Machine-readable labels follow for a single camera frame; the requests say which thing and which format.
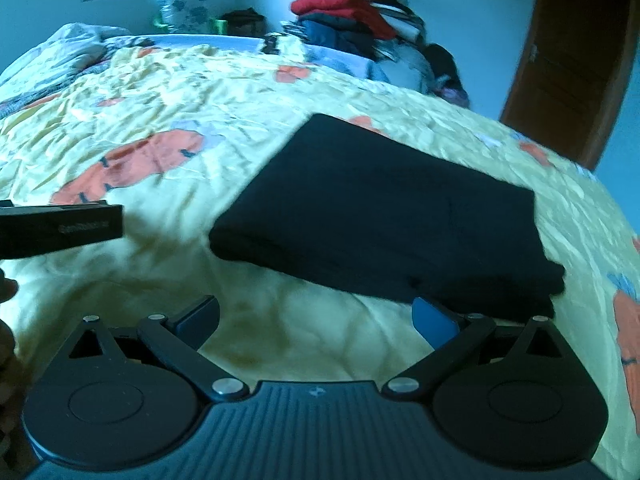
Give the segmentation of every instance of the blue wall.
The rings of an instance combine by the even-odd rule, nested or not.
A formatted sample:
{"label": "blue wall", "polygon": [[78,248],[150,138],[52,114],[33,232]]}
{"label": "blue wall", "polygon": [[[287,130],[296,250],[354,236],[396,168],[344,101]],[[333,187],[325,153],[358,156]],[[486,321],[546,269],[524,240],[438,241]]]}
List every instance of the blue wall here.
{"label": "blue wall", "polygon": [[[271,28],[291,20],[293,0],[242,0],[266,15]],[[513,82],[535,0],[409,0],[426,22],[428,40],[456,58],[472,109],[500,117]]]}
{"label": "blue wall", "polygon": [[[209,0],[216,15],[239,0]],[[154,0],[0,0],[0,72],[65,23],[115,25],[133,34],[153,34]]]}
{"label": "blue wall", "polygon": [[640,234],[640,48],[616,126],[595,173]]}

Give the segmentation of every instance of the yellow bedspread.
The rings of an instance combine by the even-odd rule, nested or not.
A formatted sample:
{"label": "yellow bedspread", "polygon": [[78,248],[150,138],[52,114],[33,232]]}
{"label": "yellow bedspread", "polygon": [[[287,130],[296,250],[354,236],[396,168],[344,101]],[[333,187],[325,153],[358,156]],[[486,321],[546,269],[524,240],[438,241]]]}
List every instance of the yellow bedspread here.
{"label": "yellow bedspread", "polygon": [[[640,438],[613,301],[619,289],[637,300],[640,255],[604,187],[495,121],[300,61],[209,46],[124,49],[106,72],[0,122],[0,198],[44,205],[56,193],[80,202],[102,195],[123,204],[126,215],[121,240],[2,262],[20,283],[17,297],[0,306],[20,357],[37,375],[85,314],[129,326],[204,294],[220,300],[222,322],[200,352],[251,386],[260,379],[380,384],[430,352],[405,304],[225,262],[209,251],[216,216],[320,112],[535,190],[546,254],[567,270],[566,293],[554,300],[556,323],[609,405],[594,462],[616,480],[637,478]],[[128,144],[157,164],[118,173],[119,161],[128,164],[119,158]],[[96,174],[104,189],[95,187]],[[90,196],[80,196],[83,186]]]}

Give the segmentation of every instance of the wooden door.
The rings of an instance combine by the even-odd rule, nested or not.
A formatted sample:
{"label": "wooden door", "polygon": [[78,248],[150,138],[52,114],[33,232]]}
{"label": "wooden door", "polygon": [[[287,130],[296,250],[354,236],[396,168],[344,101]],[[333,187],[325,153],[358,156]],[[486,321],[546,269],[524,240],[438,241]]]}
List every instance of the wooden door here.
{"label": "wooden door", "polygon": [[537,0],[500,120],[584,163],[619,70],[631,0]]}

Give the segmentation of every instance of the finger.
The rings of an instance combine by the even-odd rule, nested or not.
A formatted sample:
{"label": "finger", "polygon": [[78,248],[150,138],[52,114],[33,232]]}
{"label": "finger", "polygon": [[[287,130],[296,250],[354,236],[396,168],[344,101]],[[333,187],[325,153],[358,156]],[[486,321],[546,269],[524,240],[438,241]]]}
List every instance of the finger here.
{"label": "finger", "polygon": [[14,354],[15,337],[8,325],[0,319],[0,368]]}
{"label": "finger", "polygon": [[4,434],[11,433],[20,422],[23,401],[23,396],[17,394],[2,407],[0,411],[0,431]]}
{"label": "finger", "polygon": [[12,356],[6,367],[0,372],[0,406],[18,391],[22,383],[22,366],[16,356]]}
{"label": "finger", "polygon": [[0,457],[6,455],[6,452],[9,451],[9,447],[11,446],[11,439],[9,435],[4,435],[4,438],[0,437]]}
{"label": "finger", "polygon": [[0,303],[9,301],[18,293],[18,282],[4,278],[0,283]]}

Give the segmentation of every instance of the pillow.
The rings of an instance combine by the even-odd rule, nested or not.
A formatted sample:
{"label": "pillow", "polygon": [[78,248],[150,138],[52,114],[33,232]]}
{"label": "pillow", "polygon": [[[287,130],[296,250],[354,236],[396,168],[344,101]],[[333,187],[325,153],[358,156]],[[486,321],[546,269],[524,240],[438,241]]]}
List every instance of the pillow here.
{"label": "pillow", "polygon": [[207,0],[158,0],[171,34],[208,34]]}

